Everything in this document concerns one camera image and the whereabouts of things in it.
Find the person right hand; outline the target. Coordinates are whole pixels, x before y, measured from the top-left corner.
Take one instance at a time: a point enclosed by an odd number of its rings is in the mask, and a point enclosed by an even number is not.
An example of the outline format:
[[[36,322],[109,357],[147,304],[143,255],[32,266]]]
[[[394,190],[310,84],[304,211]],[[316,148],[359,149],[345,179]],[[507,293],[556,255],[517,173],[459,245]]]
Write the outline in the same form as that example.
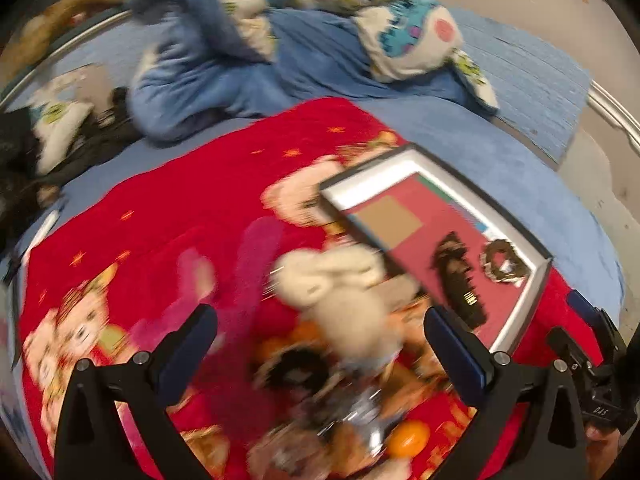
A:
[[[586,428],[586,438],[589,478],[599,480],[616,460],[620,430],[599,429],[589,425]]]

